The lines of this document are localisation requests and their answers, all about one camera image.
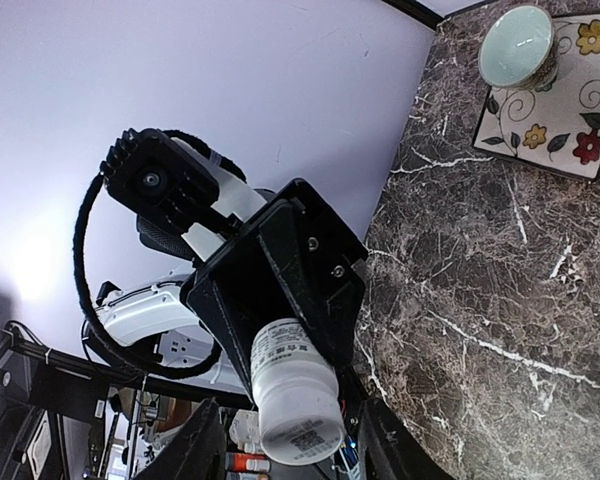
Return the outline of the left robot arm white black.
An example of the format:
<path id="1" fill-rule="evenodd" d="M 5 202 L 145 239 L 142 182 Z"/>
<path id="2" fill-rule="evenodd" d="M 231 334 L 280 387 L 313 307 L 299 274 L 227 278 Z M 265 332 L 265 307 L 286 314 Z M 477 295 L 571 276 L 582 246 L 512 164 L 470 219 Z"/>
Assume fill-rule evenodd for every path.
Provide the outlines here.
<path id="1" fill-rule="evenodd" d="M 297 319 L 327 362 L 347 367 L 364 283 L 354 265 L 368 253 L 357 236 L 306 181 L 296 179 L 271 198 L 223 174 L 167 191 L 124 190 L 140 231 L 194 270 L 129 293 L 106 291 L 93 305 L 84 271 L 84 238 L 91 206 L 85 197 L 74 236 L 80 302 L 102 346 L 135 369 L 172 380 L 200 376 L 221 356 L 251 391 L 257 332 L 282 318 Z M 201 325 L 213 337 L 210 355 L 189 367 L 169 367 L 134 350 L 136 342 Z"/>

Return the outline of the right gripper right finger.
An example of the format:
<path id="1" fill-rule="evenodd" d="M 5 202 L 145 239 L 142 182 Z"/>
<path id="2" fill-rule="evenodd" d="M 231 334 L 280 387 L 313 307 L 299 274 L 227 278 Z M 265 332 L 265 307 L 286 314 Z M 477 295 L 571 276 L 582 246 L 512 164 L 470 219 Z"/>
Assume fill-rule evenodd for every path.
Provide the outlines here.
<path id="1" fill-rule="evenodd" d="M 358 453 L 362 479 L 452 480 L 382 399 L 361 407 Z"/>

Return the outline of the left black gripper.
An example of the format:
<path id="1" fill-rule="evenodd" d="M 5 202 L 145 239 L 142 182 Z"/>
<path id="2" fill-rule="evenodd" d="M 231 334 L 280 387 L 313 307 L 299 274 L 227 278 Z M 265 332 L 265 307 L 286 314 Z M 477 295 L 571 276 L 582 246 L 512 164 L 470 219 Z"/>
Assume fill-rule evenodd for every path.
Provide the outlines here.
<path id="1" fill-rule="evenodd" d="M 303 179 L 294 179 L 187 279 L 181 301 L 221 345 L 253 403 L 251 346 L 282 318 L 300 321 L 334 367 L 350 365 L 367 258 L 356 234 Z"/>

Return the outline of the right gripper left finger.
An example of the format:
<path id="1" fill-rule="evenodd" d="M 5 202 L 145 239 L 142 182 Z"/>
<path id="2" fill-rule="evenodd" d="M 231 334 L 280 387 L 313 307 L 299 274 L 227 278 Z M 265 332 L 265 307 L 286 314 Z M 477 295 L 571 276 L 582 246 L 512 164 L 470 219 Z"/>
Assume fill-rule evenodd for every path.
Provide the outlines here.
<path id="1" fill-rule="evenodd" d="M 226 435 L 215 399 L 205 399 L 175 438 L 135 480 L 225 478 Z"/>

